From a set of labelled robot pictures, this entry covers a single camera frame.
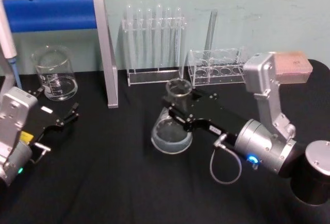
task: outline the pink box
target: pink box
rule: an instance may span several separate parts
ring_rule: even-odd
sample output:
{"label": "pink box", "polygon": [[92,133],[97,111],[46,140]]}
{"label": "pink box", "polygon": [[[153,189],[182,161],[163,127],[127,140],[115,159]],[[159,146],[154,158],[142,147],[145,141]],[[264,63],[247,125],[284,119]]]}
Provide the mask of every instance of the pink box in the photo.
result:
{"label": "pink box", "polygon": [[280,84],[306,83],[313,67],[301,51],[275,53],[276,80]]}

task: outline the empty test tube rack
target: empty test tube rack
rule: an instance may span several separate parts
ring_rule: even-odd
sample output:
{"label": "empty test tube rack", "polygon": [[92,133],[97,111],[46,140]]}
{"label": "empty test tube rack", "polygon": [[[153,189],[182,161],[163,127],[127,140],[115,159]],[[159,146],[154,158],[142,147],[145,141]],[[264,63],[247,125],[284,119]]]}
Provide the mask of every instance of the empty test tube rack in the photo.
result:
{"label": "empty test tube rack", "polygon": [[244,82],[243,66],[249,59],[244,47],[189,51],[189,76],[193,86]]}
{"label": "empty test tube rack", "polygon": [[122,28],[128,85],[183,77],[186,22],[180,8],[128,5]]}

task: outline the black tablecloth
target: black tablecloth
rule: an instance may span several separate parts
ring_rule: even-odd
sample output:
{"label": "black tablecloth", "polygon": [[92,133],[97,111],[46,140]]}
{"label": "black tablecloth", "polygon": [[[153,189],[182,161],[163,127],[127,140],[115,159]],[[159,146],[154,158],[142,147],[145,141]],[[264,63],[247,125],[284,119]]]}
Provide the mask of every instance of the black tablecloth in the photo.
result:
{"label": "black tablecloth", "polygon": [[[306,84],[282,85],[282,110],[296,126],[296,140],[330,140],[330,71],[311,61]],[[0,223],[330,223],[329,202],[312,207],[298,201],[289,180],[243,162],[240,180],[215,183],[209,160],[215,137],[198,130],[191,147],[170,156],[158,152],[150,134],[161,111],[164,83],[127,86],[119,73],[118,109],[108,109],[102,73],[77,73],[78,92],[70,100],[40,104],[65,114],[80,103],[80,118],[42,143],[52,152],[26,166],[1,200]],[[23,88],[38,86],[23,76]],[[256,101],[243,84],[202,87],[217,92],[223,106],[258,120]],[[217,152],[214,170],[222,179],[237,172],[228,155]]]}

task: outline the glass beaker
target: glass beaker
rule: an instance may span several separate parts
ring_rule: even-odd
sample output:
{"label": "glass beaker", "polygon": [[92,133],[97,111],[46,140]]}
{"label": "glass beaker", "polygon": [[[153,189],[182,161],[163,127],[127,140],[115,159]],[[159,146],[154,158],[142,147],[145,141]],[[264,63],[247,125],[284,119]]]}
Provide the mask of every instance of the glass beaker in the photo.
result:
{"label": "glass beaker", "polygon": [[45,96],[50,100],[66,100],[77,92],[70,57],[70,51],[58,45],[42,47],[31,56],[39,81],[45,87]]}
{"label": "glass beaker", "polygon": [[[184,110],[187,109],[186,100],[191,90],[191,83],[181,78],[172,79],[166,84],[169,99]],[[176,154],[185,151],[190,146],[192,134],[186,132],[169,115],[167,108],[163,108],[152,130],[151,141],[159,151]]]}

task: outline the blue led light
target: blue led light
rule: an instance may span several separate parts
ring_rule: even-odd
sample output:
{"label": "blue led light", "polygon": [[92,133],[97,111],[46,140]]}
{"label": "blue led light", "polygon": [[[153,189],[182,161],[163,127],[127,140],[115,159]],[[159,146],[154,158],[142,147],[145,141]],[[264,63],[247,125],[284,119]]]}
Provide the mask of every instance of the blue led light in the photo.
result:
{"label": "blue led light", "polygon": [[258,159],[255,156],[248,156],[247,160],[254,164],[259,163]]}

